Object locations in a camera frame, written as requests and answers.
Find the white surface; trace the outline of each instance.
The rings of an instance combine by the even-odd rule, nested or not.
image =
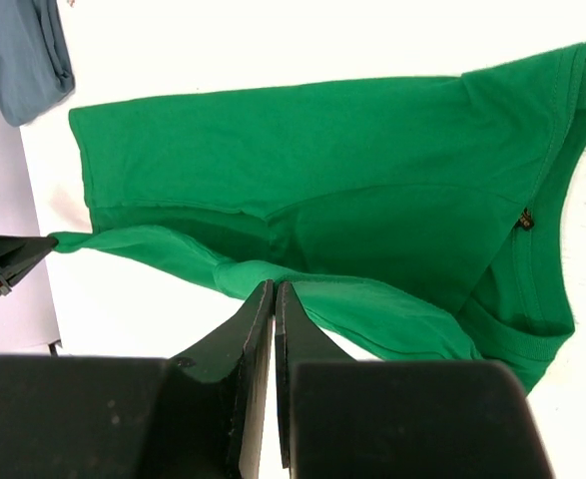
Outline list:
[[[19,130],[0,115],[0,235],[39,233]],[[0,352],[59,338],[44,264],[7,297],[0,297]]]
[[[64,105],[22,128],[42,232],[90,230],[69,108],[137,97],[376,76],[455,74],[586,40],[586,2],[60,2],[77,78]],[[577,333],[530,396],[557,477],[586,471],[586,155],[563,224]],[[168,356],[238,303],[94,251],[48,259],[70,353]],[[279,470],[274,396],[262,477]]]

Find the gray cloth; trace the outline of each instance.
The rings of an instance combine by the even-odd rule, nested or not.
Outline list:
[[[75,87],[56,0],[0,0],[0,112],[14,127]]]

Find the seam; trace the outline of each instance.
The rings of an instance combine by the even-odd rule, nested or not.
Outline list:
[[[301,205],[312,204],[314,202],[318,202],[320,200],[324,200],[329,197],[336,197],[338,195],[343,195],[345,193],[358,193],[358,192],[364,192],[364,191],[368,191],[368,190],[373,191],[373,190],[380,190],[380,189],[396,189],[396,188],[410,188],[410,187],[450,188],[450,189],[465,190],[465,191],[470,191],[470,192],[481,193],[483,195],[490,196],[490,197],[497,197],[497,198],[500,198],[500,199],[502,199],[512,205],[522,205],[521,202],[517,202],[515,200],[512,200],[511,198],[504,197],[502,195],[499,195],[498,193],[487,192],[481,188],[476,188],[476,187],[468,187],[468,186],[462,186],[462,185],[449,185],[449,184],[440,184],[440,183],[391,183],[391,184],[386,184],[386,185],[384,185],[384,184],[370,185],[370,186],[361,187],[361,188],[351,188],[351,189],[341,190],[339,192],[332,192],[332,193],[327,193],[324,195],[319,195],[317,197],[307,198],[305,200],[301,200],[301,201],[292,203],[290,205],[286,205],[283,208],[280,208],[278,210],[275,210],[275,211],[269,213],[268,215],[266,215],[264,217],[264,220],[266,222],[268,222],[272,218],[279,216],[288,210],[298,208]]]
[[[561,73],[561,67],[563,65],[563,58],[564,55],[561,55],[559,57],[559,64],[557,66],[556,69],[556,75],[554,77],[554,86],[552,89],[552,134],[550,137],[550,143],[548,145],[548,149],[546,151],[545,154],[545,159],[543,160],[543,164],[541,165],[541,168],[539,169],[539,173],[537,174],[537,178],[534,182],[534,187],[532,189],[531,192],[531,198],[534,199],[536,197],[536,194],[538,192],[538,188],[541,182],[541,178],[543,177],[546,167],[548,165],[548,162],[550,161],[551,158],[551,154],[554,150],[554,145],[556,143],[557,140],[557,111],[558,111],[558,98],[557,98],[557,90],[558,90],[558,85],[559,85],[559,76]],[[530,208],[533,210],[533,205],[534,205],[534,200],[532,200],[530,205]],[[527,240],[527,252],[529,253],[529,257],[532,257],[532,241],[530,238],[526,238]],[[521,257],[521,254],[519,254],[519,252],[517,251],[517,246],[523,241],[523,238],[521,236],[518,236],[517,233],[514,234],[514,236],[512,237],[512,262],[513,265],[515,267],[515,271],[517,272],[515,274],[515,281],[517,284],[517,289],[519,292],[519,298],[521,299],[521,305],[523,306],[523,312],[525,315],[525,321],[526,321],[526,325],[528,326],[528,329],[531,327],[530,321],[532,320],[532,318],[530,317],[530,304],[528,304],[528,301],[526,300],[525,295],[523,294],[523,289],[521,287],[521,278],[520,278],[520,274],[521,274],[521,269],[520,267],[518,267],[518,259]],[[534,285],[534,276],[532,274],[532,265],[531,265],[531,261],[526,261],[528,263],[527,266],[527,273],[530,274],[530,276],[532,277],[532,284]],[[534,305],[536,306],[536,310],[539,312],[539,319],[541,320],[541,322],[543,323],[543,327],[544,329],[547,329],[547,324],[546,324],[546,320],[545,317],[543,316],[543,311],[541,311],[541,308],[539,306],[539,299],[538,299],[538,294],[536,291],[536,287],[534,288],[533,291],[531,291],[532,296],[532,300],[534,301]]]
[[[203,203],[197,202],[184,202],[178,200],[140,200],[137,198],[130,199],[128,201],[122,201],[117,205],[113,205],[111,207],[103,207],[103,208],[120,208],[120,207],[162,207],[165,205],[175,206],[175,207],[186,207],[186,208],[193,208],[196,210],[209,210],[218,213],[227,213],[227,214],[237,214],[237,213],[244,213],[244,211],[240,208],[224,208],[219,207],[216,205],[205,205]]]
[[[491,314],[490,314],[488,311],[486,311],[486,310],[485,310],[485,308],[484,308],[484,307],[483,307],[483,306],[482,306],[482,305],[481,305],[481,304],[480,304],[480,303],[479,303],[479,302],[478,302],[476,299],[474,299],[473,297],[471,297],[471,298],[469,298],[468,300],[469,300],[469,301],[472,301],[472,303],[473,303],[474,305],[476,305],[476,306],[480,307],[480,308],[481,308],[481,310],[485,311],[485,313],[486,313],[487,315],[489,315],[489,316],[492,316],[492,315],[491,315]],[[473,324],[471,321],[463,321],[463,320],[462,320],[462,321],[459,321],[459,325],[460,325],[460,326],[461,326],[461,327],[462,327],[464,330],[465,330],[466,328],[468,328],[468,329],[471,329],[471,330],[473,331],[473,333],[474,333],[474,334],[476,334],[476,335],[478,335],[478,336],[480,336],[480,337],[481,337],[481,339],[483,339],[483,340],[487,340],[488,342],[491,342],[492,344],[495,344],[495,345],[496,345],[496,346],[498,346],[499,348],[503,349],[504,351],[507,351],[507,352],[509,352],[510,354],[512,354],[512,355],[514,355],[514,356],[516,356],[516,357],[520,357],[520,358],[522,358],[522,359],[527,359],[527,360],[534,361],[534,362],[542,362],[542,363],[547,363],[549,360],[551,360],[551,359],[536,359],[536,358],[534,358],[534,357],[530,357],[530,356],[527,356],[527,355],[525,355],[525,354],[521,354],[520,352],[518,352],[518,351],[515,351],[515,350],[511,349],[511,348],[509,347],[508,341],[501,342],[501,341],[498,341],[498,340],[497,340],[497,339],[494,337],[494,335],[493,335],[493,334],[485,334],[481,328],[479,328],[479,327],[476,327],[476,325],[474,325],[474,324]],[[505,325],[505,326],[506,326],[508,329],[513,329],[514,331],[521,332],[521,331],[518,331],[517,329],[515,329],[515,328],[512,328],[512,327],[510,327],[510,326],[507,326],[507,325]]]
[[[80,150],[80,163],[82,166],[82,172],[86,172],[86,175],[83,175],[83,180],[86,183],[86,192],[84,195],[84,203],[89,207],[92,208],[92,203],[95,202],[94,193],[95,193],[95,181],[93,178],[93,169],[92,164],[90,161],[90,155],[88,149],[86,147],[86,143],[84,142],[84,128],[80,125],[73,111],[69,112],[69,125],[71,127],[71,131],[73,136],[75,137],[75,141],[77,142],[77,146]]]

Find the wall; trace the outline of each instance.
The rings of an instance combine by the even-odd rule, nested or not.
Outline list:
[[[33,194],[20,132],[0,115],[0,235],[37,236]],[[44,263],[6,297],[0,297],[0,352],[59,338]]]

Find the green fabric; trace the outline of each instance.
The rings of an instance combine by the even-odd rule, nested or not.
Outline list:
[[[291,280],[317,324],[381,358],[497,358],[528,389],[574,331],[559,224],[586,145],[586,43],[460,77],[148,98],[70,123],[94,233],[56,234],[57,251],[238,298]]]

